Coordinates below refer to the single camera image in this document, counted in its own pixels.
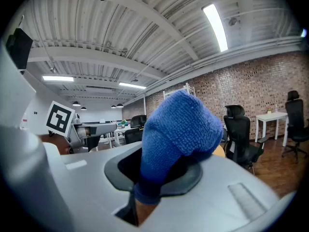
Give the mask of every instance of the chair armrest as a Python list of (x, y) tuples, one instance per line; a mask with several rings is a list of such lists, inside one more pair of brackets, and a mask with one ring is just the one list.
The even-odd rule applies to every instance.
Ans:
[(258, 142), (259, 144), (263, 144), (263, 143), (265, 143), (267, 140), (268, 140), (268, 137), (263, 137), (263, 138), (261, 138), (260, 140), (258, 140), (257, 142)]

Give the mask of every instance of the white table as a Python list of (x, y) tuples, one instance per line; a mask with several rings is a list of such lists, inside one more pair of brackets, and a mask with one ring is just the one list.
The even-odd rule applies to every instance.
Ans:
[(128, 126), (125, 126), (124, 128), (117, 128), (115, 131), (114, 131), (114, 135), (115, 135), (115, 141), (117, 143), (119, 143), (119, 136), (118, 136), (118, 133), (124, 133), (125, 131), (127, 130), (130, 130), (131, 129), (131, 126), (128, 125)]
[(263, 136), (266, 136), (266, 122), (276, 120), (277, 125), (276, 125), (276, 134), (275, 134), (275, 140), (277, 140), (278, 137), (278, 129), (279, 129), (279, 119), (284, 119), (285, 120), (285, 132), (284, 132), (284, 140), (283, 140), (283, 145), (286, 146), (286, 141), (287, 141), (287, 128), (288, 128), (288, 114), (287, 113), (281, 113), (281, 112), (275, 112), (271, 114), (263, 114), (263, 115), (257, 115), (256, 116), (256, 131), (255, 131), (255, 142), (257, 142), (257, 136), (259, 133), (259, 120), (263, 122)]

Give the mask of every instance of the mesh office chair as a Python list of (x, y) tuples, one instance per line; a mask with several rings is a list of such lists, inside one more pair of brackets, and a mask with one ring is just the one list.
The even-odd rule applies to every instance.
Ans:
[(143, 131), (140, 128), (134, 128), (127, 130), (125, 132), (125, 140), (126, 144), (135, 143), (141, 141), (143, 136)]
[[(226, 147), (226, 157), (232, 159), (240, 166), (253, 169), (253, 162), (257, 162), (260, 155), (263, 154), (263, 143), (267, 141), (264, 137), (258, 141), (259, 147), (249, 143), (250, 120), (245, 117), (245, 110), (240, 105), (225, 106), (227, 115), (224, 116), (224, 122), (227, 128), (229, 142)], [(231, 152), (231, 146), (234, 142), (234, 152)]]
[(147, 120), (146, 115), (137, 115), (132, 117), (130, 121), (131, 128), (143, 128)]
[(288, 92), (288, 100), (285, 103), (285, 109), (289, 118), (288, 138), (291, 138), (294, 142), (296, 142), (296, 145), (287, 145), (283, 150), (282, 157), (284, 157), (285, 153), (294, 152), (297, 164), (298, 152), (305, 154), (305, 157), (307, 157), (307, 153), (298, 147), (301, 142), (309, 140), (309, 126), (305, 128), (304, 104), (303, 100), (299, 99), (299, 94), (296, 90)]
[(146, 123), (146, 115), (137, 115), (132, 117), (130, 121), (130, 126), (132, 129), (125, 132), (126, 144), (131, 144), (134, 142), (141, 141), (143, 136), (143, 128)]

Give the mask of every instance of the blue towel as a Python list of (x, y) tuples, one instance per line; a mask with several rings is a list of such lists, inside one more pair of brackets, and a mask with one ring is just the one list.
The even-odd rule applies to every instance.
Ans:
[(160, 188), (174, 163), (193, 152), (211, 154), (222, 135), (221, 121), (198, 98), (184, 90), (172, 94), (145, 124), (135, 198), (143, 204), (158, 204)]

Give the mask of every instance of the white wall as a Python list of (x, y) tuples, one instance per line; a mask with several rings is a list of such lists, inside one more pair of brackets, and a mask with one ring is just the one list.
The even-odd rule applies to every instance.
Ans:
[(30, 73), (25, 72), (24, 78), (36, 90), (35, 97), (32, 99), (28, 108), (26, 109), (28, 120), (27, 128), (30, 130), (30, 132), (36, 135), (48, 134), (48, 129), (45, 125), (45, 119), (52, 101), (56, 101), (73, 109), (74, 107), (71, 103), (48, 89)]
[(80, 115), (81, 122), (99, 122), (100, 119), (105, 121), (122, 120), (122, 109), (111, 108), (111, 105), (101, 101), (81, 102), (80, 107), (76, 107), (75, 111)]

